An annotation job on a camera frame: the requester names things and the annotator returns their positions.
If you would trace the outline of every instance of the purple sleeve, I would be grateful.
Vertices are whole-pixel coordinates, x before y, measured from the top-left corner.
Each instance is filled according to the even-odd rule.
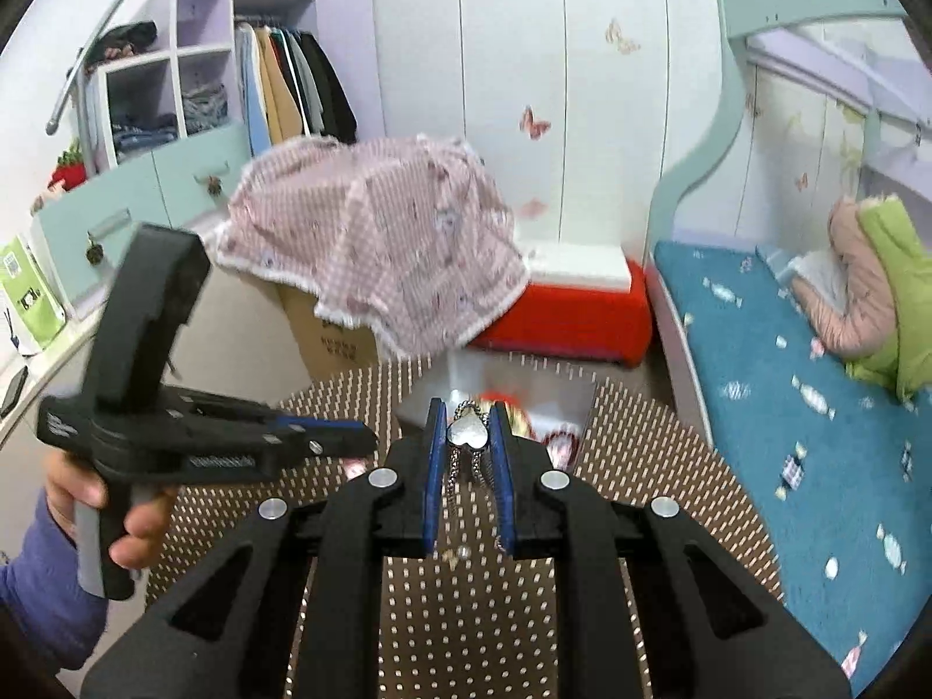
[[[107,601],[77,583],[77,551],[39,496],[22,553],[0,567],[0,602],[55,672],[84,665],[104,632]]]

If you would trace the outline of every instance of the mint green drawer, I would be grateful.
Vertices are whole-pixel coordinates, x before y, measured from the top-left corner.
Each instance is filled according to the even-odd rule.
[[[77,303],[112,280],[140,223],[169,225],[148,153],[50,202],[36,213],[33,228],[45,242],[59,291]],[[104,260],[98,266],[87,261],[89,232],[104,247]]]
[[[242,123],[230,123],[153,151],[165,209],[175,228],[222,207],[250,160],[249,137]],[[220,195],[207,190],[207,179],[220,179]]]

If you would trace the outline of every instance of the white door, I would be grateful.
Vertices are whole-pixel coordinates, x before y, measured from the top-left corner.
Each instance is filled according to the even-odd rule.
[[[665,0],[374,1],[388,133],[464,133],[522,241],[640,258],[665,134]]]
[[[359,139],[385,136],[372,0],[315,0],[315,5],[320,46],[356,115]]]

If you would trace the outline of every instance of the cardboard box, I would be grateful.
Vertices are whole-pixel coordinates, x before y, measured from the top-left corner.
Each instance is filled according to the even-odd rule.
[[[376,337],[367,328],[348,329],[314,315],[317,297],[290,286],[278,296],[311,378],[326,381],[346,370],[379,364]]]

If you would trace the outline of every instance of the pegboard table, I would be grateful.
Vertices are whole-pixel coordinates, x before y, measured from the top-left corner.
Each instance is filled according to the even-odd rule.
[[[514,364],[542,359],[514,355]],[[430,359],[356,370],[316,384],[283,403],[300,415],[358,418],[379,435],[381,462],[401,429],[393,408]],[[586,376],[584,367],[548,361],[557,375]],[[604,378],[581,445],[576,474],[603,496],[644,505],[674,497],[774,596],[782,598],[774,546],[744,490],[719,455],[673,411]],[[211,544],[272,496],[318,502],[346,482],[335,460],[309,463],[278,483],[243,488],[188,488],[175,505],[171,530],[147,592],[151,603]],[[495,547],[488,500],[469,488],[444,495],[438,552],[427,560],[386,560],[379,649],[380,696],[386,699],[556,697],[556,597],[549,560],[516,562]],[[458,531],[464,529],[464,539]],[[461,541],[469,559],[446,553]],[[632,628],[649,676],[637,614]],[[294,669],[295,654],[292,654]]]

